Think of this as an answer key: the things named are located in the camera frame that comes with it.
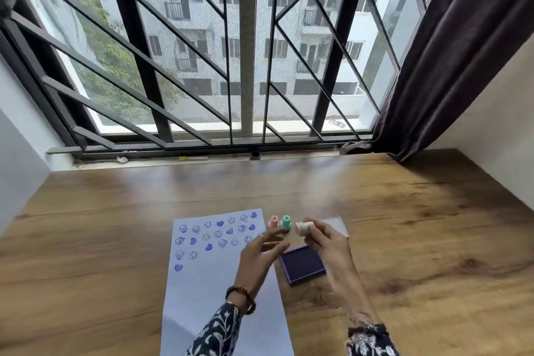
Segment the purple ink pad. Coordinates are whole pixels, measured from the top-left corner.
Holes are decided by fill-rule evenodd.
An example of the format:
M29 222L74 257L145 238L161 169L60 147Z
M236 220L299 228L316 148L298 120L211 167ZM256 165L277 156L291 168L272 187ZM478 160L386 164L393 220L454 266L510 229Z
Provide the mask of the purple ink pad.
M309 245L289 249L280 256L279 260L290 286L299 285L326 274L319 255Z

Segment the person's left forearm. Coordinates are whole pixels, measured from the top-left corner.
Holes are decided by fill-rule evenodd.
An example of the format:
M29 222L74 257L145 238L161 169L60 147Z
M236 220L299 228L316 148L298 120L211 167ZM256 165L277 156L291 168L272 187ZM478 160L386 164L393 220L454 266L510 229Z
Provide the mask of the person's left forearm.
M229 301L229 297L234 293L244 299L244 312ZM246 289L237 285L230 286L226 292L225 303L199 332L185 356L233 356L242 319L244 315L252 314L255 309L256 303Z

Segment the white apartment building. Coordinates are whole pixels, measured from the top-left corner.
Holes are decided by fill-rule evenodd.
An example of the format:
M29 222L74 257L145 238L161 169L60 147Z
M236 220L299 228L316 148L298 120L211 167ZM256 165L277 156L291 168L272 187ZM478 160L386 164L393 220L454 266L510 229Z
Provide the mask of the white apartment building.
M407 0L143 1L152 59L253 134L370 128L406 46Z

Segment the person's left hand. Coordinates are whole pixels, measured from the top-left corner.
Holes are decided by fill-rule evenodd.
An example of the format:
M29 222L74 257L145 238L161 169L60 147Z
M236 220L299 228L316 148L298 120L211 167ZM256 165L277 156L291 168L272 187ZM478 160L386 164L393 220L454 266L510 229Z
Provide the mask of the person's left hand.
M234 285L241 286L255 299L273 264L267 262L267 252L278 243L289 243L285 240L285 231L279 227L264 231L241 251L239 267Z

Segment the person's right hand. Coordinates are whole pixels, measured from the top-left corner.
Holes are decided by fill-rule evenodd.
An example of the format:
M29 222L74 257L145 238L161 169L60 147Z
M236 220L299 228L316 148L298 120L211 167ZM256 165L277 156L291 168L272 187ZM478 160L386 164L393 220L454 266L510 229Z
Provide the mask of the person's right hand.
M304 218L303 222L313 221L310 234L319 242L319 255L334 293L345 300L357 294L359 278L354 265L349 239L330 225L319 219Z

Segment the green tree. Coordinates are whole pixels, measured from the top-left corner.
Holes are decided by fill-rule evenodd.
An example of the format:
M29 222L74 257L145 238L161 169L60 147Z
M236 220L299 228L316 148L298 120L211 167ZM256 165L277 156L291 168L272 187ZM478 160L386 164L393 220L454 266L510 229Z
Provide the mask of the green tree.
M80 14L63 0L50 0L56 8L65 8L73 14L81 25L84 35L80 41L65 41L71 49L77 49L85 58L107 71L111 76L125 83L143 96L146 95L133 53L124 48L105 31ZM105 26L127 37L122 19L112 18L108 6L116 5L116 0L76 0L93 13ZM154 123L150 108L123 90L109 83L77 61L72 65L91 100L114 111L134 124Z

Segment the clear ink pad lid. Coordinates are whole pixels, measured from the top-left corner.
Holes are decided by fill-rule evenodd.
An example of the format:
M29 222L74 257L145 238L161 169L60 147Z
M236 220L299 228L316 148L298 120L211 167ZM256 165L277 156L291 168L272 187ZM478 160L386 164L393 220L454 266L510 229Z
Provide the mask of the clear ink pad lid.
M348 230L341 216L321 218L320 221L324 224L330 225L334 230L338 231L345 238L349 238Z

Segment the person's right forearm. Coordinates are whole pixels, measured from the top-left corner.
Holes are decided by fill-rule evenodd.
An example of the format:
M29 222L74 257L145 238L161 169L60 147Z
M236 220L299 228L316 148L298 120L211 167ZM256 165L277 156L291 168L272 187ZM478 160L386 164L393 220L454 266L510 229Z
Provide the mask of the person's right forearm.
M358 278L333 284L348 318L347 356L400 356Z

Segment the white stamped paper sheet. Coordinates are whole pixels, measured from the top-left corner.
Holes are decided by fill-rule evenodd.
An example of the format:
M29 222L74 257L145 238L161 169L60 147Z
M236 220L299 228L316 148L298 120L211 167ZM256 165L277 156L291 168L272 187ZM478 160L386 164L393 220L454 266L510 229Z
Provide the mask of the white stamped paper sheet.
M240 252L266 230L262 209L175 219L165 292L160 356L183 356L223 304ZM275 267L244 317L234 356L294 356Z

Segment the dark brown curtain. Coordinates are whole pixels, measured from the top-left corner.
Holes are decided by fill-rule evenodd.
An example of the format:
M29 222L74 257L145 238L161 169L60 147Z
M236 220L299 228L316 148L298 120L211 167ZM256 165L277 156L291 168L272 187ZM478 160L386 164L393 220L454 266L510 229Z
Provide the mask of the dark brown curtain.
M534 33L534 0L431 0L370 141L404 163L437 140Z

